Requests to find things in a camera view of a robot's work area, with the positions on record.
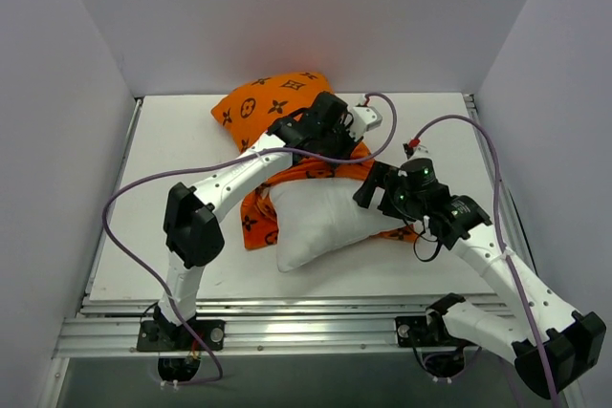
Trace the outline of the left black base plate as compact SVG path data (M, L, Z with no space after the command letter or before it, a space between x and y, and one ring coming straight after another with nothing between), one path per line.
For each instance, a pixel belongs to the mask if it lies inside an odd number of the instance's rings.
M212 351L221 351L223 349L225 321L213 319L191 320L189 325ZM156 321L144 320L140 324L136 350L145 353L168 353L203 350L203 347L196 342L194 336L183 326L168 334Z

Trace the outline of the orange patterned pillowcase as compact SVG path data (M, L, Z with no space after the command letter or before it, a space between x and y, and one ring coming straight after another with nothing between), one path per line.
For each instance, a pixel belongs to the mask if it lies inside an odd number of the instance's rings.
M273 75L248 82L234 89L211 109L214 119L226 129L240 152L252 147L277 118L312 105L321 92L333 93L325 75L296 72ZM333 178L363 182L373 165L365 161L351 165L330 165L307 159L297 166L274 175L257 187L240 206L245 249L255 250L277 243L280 206L273 204L269 192L282 183L307 179L317 182Z

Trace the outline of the white pillow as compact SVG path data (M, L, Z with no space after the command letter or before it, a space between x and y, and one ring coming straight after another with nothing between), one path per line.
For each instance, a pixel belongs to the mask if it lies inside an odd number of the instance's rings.
M276 264L281 272L404 226L378 209L362 208L353 195L362 182L348 178L305 179L272 187L276 214Z

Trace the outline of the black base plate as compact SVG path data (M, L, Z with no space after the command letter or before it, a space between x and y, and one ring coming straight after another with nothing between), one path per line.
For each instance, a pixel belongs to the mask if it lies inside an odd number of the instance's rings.
M225 321L213 319L191 320L189 325L212 351L221 351L223 349ZM168 334L156 321L144 320L140 324L136 350L145 353L168 353L203 350L203 347L196 342L194 336L183 326Z
M438 333L427 324L424 315L401 315L394 318L397 345L400 348L473 347L465 340Z

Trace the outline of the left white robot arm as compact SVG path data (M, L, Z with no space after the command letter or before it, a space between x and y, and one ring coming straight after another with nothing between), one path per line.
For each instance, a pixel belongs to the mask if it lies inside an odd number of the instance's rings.
M159 339L171 350L192 340L197 291L205 266L223 250L220 224L230 210L304 158L349 162L363 135L380 123L366 106L350 107L327 92L308 107L271 112L248 101L238 115L241 155L212 176L192 186L177 183L168 192L164 233L169 268L154 319Z

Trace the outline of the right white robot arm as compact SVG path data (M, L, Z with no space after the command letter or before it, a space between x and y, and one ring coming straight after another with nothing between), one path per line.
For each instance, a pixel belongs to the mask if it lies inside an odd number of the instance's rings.
M425 332L435 343L465 340L511 363L522 381L549 399L592 369L606 334L594 312L583 314L554 293L510 247L501 247L488 213L453 195L428 158L396 167L375 162L354 195L360 207L418 224L469 265L512 312L485 312L449 293L426 309Z

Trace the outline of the aluminium frame rail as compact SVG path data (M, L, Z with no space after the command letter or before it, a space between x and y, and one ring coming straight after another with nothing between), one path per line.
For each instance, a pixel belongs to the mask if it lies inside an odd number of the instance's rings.
M201 300L201 319L225 322L222 357L396 353L395 320L421 315L434 295ZM136 357L147 300L85 300L64 320L56 358Z

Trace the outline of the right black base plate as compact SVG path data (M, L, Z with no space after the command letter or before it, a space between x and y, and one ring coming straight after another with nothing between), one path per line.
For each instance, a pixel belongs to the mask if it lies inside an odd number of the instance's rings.
M397 345L400 348L473 347L465 340L438 333L427 324L424 315L401 315L394 318Z

